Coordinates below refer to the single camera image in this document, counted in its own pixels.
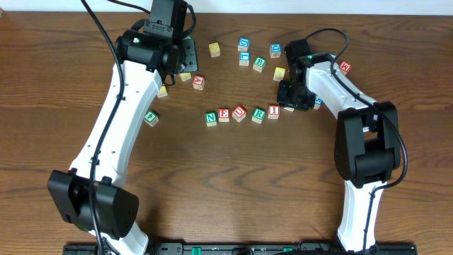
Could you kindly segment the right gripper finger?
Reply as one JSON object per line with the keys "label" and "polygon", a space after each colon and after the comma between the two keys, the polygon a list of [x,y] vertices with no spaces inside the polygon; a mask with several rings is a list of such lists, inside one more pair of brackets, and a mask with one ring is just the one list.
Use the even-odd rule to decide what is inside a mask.
{"label": "right gripper finger", "polygon": [[314,93],[307,93],[306,95],[299,96],[299,110],[308,111],[314,108],[316,95]]}
{"label": "right gripper finger", "polygon": [[293,81],[280,81],[277,90],[277,102],[280,106],[296,106],[300,85]]}

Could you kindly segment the red I block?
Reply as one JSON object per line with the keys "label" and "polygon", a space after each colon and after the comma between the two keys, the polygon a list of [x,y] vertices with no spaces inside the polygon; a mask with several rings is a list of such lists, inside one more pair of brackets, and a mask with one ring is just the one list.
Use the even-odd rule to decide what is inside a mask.
{"label": "red I block", "polygon": [[268,118],[277,120],[280,117],[280,107],[278,105],[268,106]]}

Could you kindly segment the green R block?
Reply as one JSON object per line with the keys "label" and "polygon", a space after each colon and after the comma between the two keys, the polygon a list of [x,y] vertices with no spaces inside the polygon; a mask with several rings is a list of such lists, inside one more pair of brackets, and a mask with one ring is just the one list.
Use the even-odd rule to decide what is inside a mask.
{"label": "green R block", "polygon": [[265,118],[265,111],[261,108],[256,108],[252,115],[252,121],[261,124]]}

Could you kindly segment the red U block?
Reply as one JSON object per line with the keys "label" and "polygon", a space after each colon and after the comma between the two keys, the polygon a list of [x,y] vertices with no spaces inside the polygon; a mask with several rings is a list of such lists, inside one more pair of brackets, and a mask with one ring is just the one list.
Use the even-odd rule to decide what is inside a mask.
{"label": "red U block", "polygon": [[235,107],[235,109],[233,109],[233,111],[231,112],[232,117],[238,123],[240,123],[246,117],[246,114],[247,114],[246,109],[241,105]]}

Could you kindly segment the red E block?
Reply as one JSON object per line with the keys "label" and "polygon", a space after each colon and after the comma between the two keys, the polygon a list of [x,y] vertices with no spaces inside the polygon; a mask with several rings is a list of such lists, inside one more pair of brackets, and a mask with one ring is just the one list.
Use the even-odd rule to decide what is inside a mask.
{"label": "red E block", "polygon": [[218,110],[218,119],[221,123],[227,123],[230,121],[230,110],[228,108],[220,108]]}

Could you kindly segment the green N block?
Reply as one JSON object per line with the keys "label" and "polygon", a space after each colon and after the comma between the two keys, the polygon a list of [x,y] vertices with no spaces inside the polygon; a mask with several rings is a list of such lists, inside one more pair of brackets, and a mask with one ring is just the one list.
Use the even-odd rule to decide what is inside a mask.
{"label": "green N block", "polygon": [[217,114],[215,112],[206,113],[205,122],[207,127],[215,126],[217,124]]}

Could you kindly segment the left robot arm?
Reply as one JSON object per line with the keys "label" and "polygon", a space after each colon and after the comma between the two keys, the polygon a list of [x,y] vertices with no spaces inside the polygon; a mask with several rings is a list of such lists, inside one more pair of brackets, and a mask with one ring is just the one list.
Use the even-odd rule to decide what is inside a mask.
{"label": "left robot arm", "polygon": [[47,182],[63,219],[96,238],[94,254],[145,254],[148,236],[136,218],[139,199],[125,190],[132,148],[143,123],[157,117],[149,108],[167,79],[196,72],[193,7],[184,0],[154,1],[117,40],[109,40],[113,76],[86,144],[67,171]]}

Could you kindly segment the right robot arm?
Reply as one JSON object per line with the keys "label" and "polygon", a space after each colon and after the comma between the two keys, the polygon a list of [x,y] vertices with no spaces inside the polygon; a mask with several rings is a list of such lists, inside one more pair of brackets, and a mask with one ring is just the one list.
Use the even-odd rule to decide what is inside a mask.
{"label": "right robot arm", "polygon": [[305,39],[289,42],[285,54],[290,79],[280,82],[277,102],[301,111],[325,105],[336,118],[334,162],[345,182],[337,239],[343,251],[368,252],[380,198],[401,162],[396,107],[364,95],[332,55],[312,53]]}

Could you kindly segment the blue S block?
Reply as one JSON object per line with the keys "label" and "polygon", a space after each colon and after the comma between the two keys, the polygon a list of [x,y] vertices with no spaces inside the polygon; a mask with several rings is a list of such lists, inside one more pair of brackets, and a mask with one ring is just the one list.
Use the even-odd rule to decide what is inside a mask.
{"label": "blue S block", "polygon": [[321,100],[321,98],[319,96],[316,96],[315,97],[315,101],[314,101],[314,110],[318,110],[323,104],[323,101]]}

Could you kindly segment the yellow block beside R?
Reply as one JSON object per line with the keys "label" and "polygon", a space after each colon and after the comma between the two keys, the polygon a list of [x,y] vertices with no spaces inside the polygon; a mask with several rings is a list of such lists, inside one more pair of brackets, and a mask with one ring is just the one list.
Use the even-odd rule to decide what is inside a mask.
{"label": "yellow block beside R", "polygon": [[188,73],[180,73],[179,77],[180,77],[182,82],[189,81],[189,80],[192,79],[192,75],[191,75],[190,72],[188,72]]}

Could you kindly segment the blue D block right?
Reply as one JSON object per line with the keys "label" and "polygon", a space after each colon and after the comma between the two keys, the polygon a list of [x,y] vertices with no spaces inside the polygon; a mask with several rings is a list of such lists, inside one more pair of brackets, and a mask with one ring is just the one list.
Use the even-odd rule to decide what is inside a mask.
{"label": "blue D block right", "polygon": [[270,57],[271,58],[278,58],[282,53],[282,46],[281,44],[275,43],[270,45]]}

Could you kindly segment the blue d block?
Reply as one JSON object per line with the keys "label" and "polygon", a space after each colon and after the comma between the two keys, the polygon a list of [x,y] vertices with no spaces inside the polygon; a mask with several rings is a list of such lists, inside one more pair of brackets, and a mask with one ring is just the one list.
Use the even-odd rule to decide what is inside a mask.
{"label": "blue d block", "polygon": [[250,40],[248,38],[240,38],[238,42],[239,52],[248,52],[250,46]]}
{"label": "blue d block", "polygon": [[270,45],[270,57],[271,58],[278,58],[282,53],[282,46],[281,44],[275,43]]}

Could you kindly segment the yellow O block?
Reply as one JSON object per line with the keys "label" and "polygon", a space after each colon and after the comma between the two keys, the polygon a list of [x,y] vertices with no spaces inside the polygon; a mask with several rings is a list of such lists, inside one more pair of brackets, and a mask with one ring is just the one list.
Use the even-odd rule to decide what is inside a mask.
{"label": "yellow O block", "polygon": [[221,55],[221,50],[218,42],[213,42],[208,45],[210,55],[212,58],[219,57]]}

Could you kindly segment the red A block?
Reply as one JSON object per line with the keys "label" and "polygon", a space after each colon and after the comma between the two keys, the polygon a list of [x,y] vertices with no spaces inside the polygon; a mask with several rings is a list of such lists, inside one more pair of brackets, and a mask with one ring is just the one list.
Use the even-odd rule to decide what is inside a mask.
{"label": "red A block", "polygon": [[201,75],[195,75],[193,77],[192,85],[196,90],[203,90],[205,86],[205,77]]}

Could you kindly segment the green B block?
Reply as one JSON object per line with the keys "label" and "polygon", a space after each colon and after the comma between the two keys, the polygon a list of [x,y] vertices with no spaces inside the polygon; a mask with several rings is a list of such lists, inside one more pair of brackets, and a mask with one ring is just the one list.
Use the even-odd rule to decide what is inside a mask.
{"label": "green B block", "polygon": [[262,72],[265,68],[267,60],[263,57],[256,57],[256,59],[253,62],[253,70],[257,72]]}

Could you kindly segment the red M block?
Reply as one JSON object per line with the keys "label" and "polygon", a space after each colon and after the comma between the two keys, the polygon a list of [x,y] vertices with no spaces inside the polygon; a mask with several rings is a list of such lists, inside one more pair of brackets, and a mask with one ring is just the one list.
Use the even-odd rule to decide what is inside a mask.
{"label": "red M block", "polygon": [[338,65],[338,68],[339,70],[344,74],[346,75],[350,70],[351,70],[351,65],[348,64],[347,62],[345,61],[342,61],[339,65]]}

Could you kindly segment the blue L block centre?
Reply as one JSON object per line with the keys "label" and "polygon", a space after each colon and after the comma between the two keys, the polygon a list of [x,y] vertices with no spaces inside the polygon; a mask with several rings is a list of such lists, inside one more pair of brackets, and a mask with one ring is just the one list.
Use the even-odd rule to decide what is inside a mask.
{"label": "blue L block centre", "polygon": [[239,54],[239,65],[248,66],[250,63],[251,54],[250,52],[240,52]]}

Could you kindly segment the blue D block upper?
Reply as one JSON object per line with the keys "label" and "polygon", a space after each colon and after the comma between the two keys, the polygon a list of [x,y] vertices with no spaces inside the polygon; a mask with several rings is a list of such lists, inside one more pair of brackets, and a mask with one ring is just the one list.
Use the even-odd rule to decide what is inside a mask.
{"label": "blue D block upper", "polygon": [[239,52],[248,52],[250,46],[250,40],[248,38],[240,38],[238,42]]}

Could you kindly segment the green 4 block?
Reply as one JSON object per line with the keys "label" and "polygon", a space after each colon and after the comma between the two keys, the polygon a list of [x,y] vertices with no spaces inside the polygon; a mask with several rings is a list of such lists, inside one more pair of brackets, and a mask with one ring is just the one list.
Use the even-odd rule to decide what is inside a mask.
{"label": "green 4 block", "polygon": [[152,110],[149,110],[144,116],[144,122],[152,127],[154,127],[158,123],[158,121],[158,115]]}

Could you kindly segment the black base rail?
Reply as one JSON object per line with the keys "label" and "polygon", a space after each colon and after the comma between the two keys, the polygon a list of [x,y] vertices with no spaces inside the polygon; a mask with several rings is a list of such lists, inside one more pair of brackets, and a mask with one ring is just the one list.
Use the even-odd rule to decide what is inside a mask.
{"label": "black base rail", "polygon": [[[273,255],[273,254],[345,254],[339,245],[305,241],[299,244],[181,244],[151,245],[146,255]],[[414,244],[378,244],[366,252],[376,255],[417,255]]]}

